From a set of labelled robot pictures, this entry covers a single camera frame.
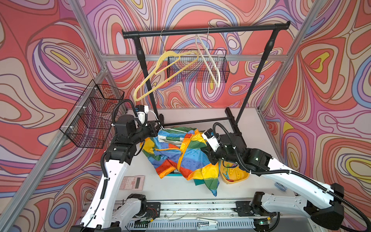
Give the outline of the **multicolour patchwork jacket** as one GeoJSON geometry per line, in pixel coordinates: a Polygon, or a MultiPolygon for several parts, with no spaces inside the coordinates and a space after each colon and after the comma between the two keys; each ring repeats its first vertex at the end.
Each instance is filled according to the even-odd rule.
{"type": "Polygon", "coordinates": [[[147,138],[141,145],[161,179],[177,170],[188,181],[204,179],[208,190],[217,196],[219,166],[209,162],[201,131],[188,127],[161,129],[157,137],[147,138]]]}

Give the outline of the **silver hook hanger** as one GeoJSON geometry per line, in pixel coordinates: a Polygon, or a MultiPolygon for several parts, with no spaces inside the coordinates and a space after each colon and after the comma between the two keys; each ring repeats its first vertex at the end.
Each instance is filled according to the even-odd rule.
{"type": "Polygon", "coordinates": [[[195,45],[212,81],[214,82],[215,87],[219,88],[221,86],[220,70],[214,58],[210,54],[208,48],[205,46],[205,44],[203,43],[202,39],[198,34],[195,34],[195,45]]]}

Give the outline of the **teal green jacket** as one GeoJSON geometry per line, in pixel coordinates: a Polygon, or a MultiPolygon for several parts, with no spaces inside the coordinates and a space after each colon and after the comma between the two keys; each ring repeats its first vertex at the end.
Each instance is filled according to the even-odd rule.
{"type": "Polygon", "coordinates": [[[194,179],[194,183],[196,186],[198,185],[206,185],[204,179],[194,179]]]}

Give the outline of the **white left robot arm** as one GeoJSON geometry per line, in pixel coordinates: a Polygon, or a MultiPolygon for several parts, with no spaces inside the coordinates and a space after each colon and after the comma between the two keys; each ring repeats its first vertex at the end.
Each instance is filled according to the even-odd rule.
{"type": "Polygon", "coordinates": [[[123,99],[115,106],[112,126],[115,136],[100,159],[102,177],[93,200],[79,225],[71,232],[121,232],[136,216],[146,213],[146,196],[131,194],[124,204],[114,211],[117,195],[132,159],[144,147],[147,138],[157,137],[160,123],[148,120],[144,105],[135,106],[130,99],[123,99]]]}

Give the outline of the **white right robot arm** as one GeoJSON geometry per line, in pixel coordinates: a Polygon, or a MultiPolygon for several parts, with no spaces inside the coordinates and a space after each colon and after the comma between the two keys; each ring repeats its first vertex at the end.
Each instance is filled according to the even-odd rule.
{"type": "Polygon", "coordinates": [[[242,137],[228,132],[219,122],[202,134],[207,144],[207,157],[212,164],[220,161],[233,163],[233,167],[255,175],[271,179],[297,194],[295,197],[279,197],[264,192],[256,192],[249,209],[254,215],[288,213],[309,218],[315,224],[328,230],[343,229],[345,207],[358,214],[366,224],[365,231],[371,230],[371,221],[355,205],[344,198],[344,187],[338,183],[331,185],[316,181],[297,172],[269,153],[248,148],[242,137]]]}

